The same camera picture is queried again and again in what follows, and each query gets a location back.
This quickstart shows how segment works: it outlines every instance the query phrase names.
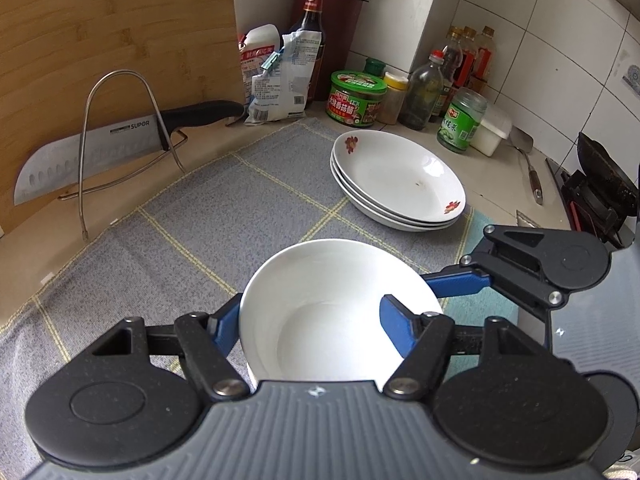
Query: countertop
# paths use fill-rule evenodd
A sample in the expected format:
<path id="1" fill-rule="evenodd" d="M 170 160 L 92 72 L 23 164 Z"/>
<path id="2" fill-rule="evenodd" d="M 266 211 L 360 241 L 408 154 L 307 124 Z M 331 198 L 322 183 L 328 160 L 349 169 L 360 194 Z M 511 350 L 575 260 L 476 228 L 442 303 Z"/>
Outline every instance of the countertop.
<path id="1" fill-rule="evenodd" d="M 329 127 L 346 132 L 351 128 L 331 120 L 324 113 L 324 103 L 314 103 L 308 115 Z M 186 128 L 189 141 L 178 149 L 187 171 L 236 150 L 273 130 L 289 124 L 269 123 L 261 126 L 223 121 L 202 128 Z M 530 158 L 538 170 L 545 203 L 533 200 L 527 165 L 516 149 L 502 143 L 494 156 L 487 158 L 470 148 L 459 155 L 442 147 L 436 140 L 437 126 L 430 124 L 415 132 L 396 124 L 377 123 L 375 129 L 407 137 L 436 153 L 458 175 L 466 190 L 467 202 L 499 224 L 516 224 L 516 209 L 542 227 L 568 229 L 568 220 L 558 191 L 545 163 L 545 156 L 534 149 Z M 87 180 L 88 186 L 101 184 L 140 167 L 153 158 L 137 160 L 126 166 Z M 90 238 L 139 204 L 180 177 L 172 158 L 165 157 L 150 170 L 119 186 L 87 195 L 84 217 Z M 78 220 L 78 201 L 58 200 L 49 203 L 11 233 L 0 238 L 0 328 L 4 326 L 39 288 L 55 275 L 84 246 Z"/>

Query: red flower decoration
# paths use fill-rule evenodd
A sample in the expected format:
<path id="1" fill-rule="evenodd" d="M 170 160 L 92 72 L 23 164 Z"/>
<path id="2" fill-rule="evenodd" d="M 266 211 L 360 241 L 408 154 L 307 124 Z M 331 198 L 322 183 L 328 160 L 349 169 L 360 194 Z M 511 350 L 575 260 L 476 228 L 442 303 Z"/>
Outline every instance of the red flower decoration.
<path id="1" fill-rule="evenodd" d="M 454 209 L 457 209 L 460 205 L 460 202 L 449 202 L 449 205 L 444 208 L 444 214 L 451 213 Z"/>
<path id="2" fill-rule="evenodd" d="M 347 137 L 347 140 L 344 141 L 347 145 L 347 153 L 353 153 L 353 150 L 356 149 L 356 144 L 358 143 L 358 137 Z"/>

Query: white plate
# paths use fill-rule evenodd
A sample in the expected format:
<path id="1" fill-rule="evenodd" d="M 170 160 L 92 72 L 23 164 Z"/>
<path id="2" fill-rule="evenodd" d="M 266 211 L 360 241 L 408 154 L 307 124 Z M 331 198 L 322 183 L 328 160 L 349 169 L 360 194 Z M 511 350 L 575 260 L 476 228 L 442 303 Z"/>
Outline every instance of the white plate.
<path id="1" fill-rule="evenodd" d="M 340 172 L 340 168 L 338 168 L 338 165 L 335 163 L 334 154 L 333 153 L 331 154 L 331 158 L 330 158 L 329 164 L 331 165 L 332 172 L 335 171 L 334 178 L 336 178 L 336 179 L 339 178 L 340 179 L 340 183 L 344 184 L 344 187 L 347 188 L 347 190 L 349 191 L 349 195 L 350 196 L 356 197 L 358 200 L 360 200 L 360 202 L 363 202 L 365 205 L 367 205 L 368 207 L 373 209 L 373 211 L 375 211 L 376 213 L 378 213 L 378 214 L 380 214 L 382 216 L 390 218 L 391 220 L 395 220 L 396 222 L 400 222 L 401 224 L 411 225 L 411 226 L 415 226 L 415 227 L 449 226 L 449 225 L 452 224 L 451 220 L 449 220 L 447 222 L 416 222 L 414 220 L 407 220 L 406 218 L 398 216 L 398 215 L 396 215 L 394 213 L 391 213 L 389 211 L 385 211 L 381 207 L 377 206 L 374 202 L 370 201 L 367 197 L 365 197 L 364 195 L 360 194 L 357 189 L 355 189 L 351 184 L 349 184 L 349 181 Z"/>
<path id="2" fill-rule="evenodd" d="M 367 244 L 313 240 L 272 256 L 240 303 L 252 379 L 375 380 L 382 389 L 402 362 L 380 325 L 385 294 L 416 314 L 442 312 L 419 274 Z"/>
<path id="3" fill-rule="evenodd" d="M 370 206 L 368 206 L 362 200 L 356 197 L 354 194 L 351 194 L 347 189 L 347 187 L 345 186 L 345 184 L 343 184 L 343 182 L 340 180 L 340 177 L 336 173 L 337 170 L 334 168 L 334 165 L 330 163 L 330 167 L 331 167 L 331 173 L 334 176 L 335 181 L 338 183 L 338 186 L 340 186 L 340 189 L 347 196 L 349 201 L 356 207 L 357 210 L 359 210 L 361 213 L 365 214 L 372 220 L 375 220 L 379 224 L 385 225 L 387 227 L 391 227 L 393 229 L 397 229 L 399 231 L 406 231 L 409 233 L 423 233 L 426 231 L 439 231 L 440 229 L 445 229 L 450 225 L 453 225 L 453 223 L 458 219 L 458 217 L 455 217 L 451 222 L 444 225 L 422 226 L 422 227 L 417 227 L 414 225 L 409 225 L 409 224 L 399 222 L 397 220 L 393 220 L 387 216 L 377 213 Z"/>
<path id="4" fill-rule="evenodd" d="M 446 222 L 465 208 L 455 173 L 415 142 L 377 130 L 357 130 L 335 140 L 342 175 L 370 202 L 415 222 Z"/>

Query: black pan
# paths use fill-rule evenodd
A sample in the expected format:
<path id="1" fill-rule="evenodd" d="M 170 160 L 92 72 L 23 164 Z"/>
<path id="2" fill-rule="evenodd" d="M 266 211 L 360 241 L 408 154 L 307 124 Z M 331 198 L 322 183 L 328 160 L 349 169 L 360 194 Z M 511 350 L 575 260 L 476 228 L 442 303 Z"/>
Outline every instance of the black pan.
<path id="1" fill-rule="evenodd" d="M 638 188 L 612 160 L 604 146 L 578 134 L 578 159 L 595 190 L 622 216 L 638 214 Z"/>

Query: gray placemat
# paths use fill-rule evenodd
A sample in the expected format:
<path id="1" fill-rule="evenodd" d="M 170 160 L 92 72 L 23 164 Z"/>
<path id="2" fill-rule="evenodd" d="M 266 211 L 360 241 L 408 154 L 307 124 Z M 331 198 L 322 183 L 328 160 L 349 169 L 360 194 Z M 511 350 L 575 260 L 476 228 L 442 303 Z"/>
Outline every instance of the gray placemat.
<path id="1" fill-rule="evenodd" d="M 420 273 L 456 262 L 479 241 L 490 220 L 471 208 L 452 227 L 421 234 L 357 211 L 329 170 L 338 135 L 302 120 L 187 174 L 109 227 L 0 328 L 0 480 L 19 479 L 40 461 L 24 427 L 29 396 L 123 317 L 166 324 L 194 310 L 213 312 L 271 255 L 305 240 L 366 242 Z M 442 303 L 464 324 L 516 317 L 492 290 Z M 246 377 L 239 345 L 230 361 Z M 179 372 L 176 359 L 153 362 Z M 473 362 L 455 359 L 452 368 Z"/>

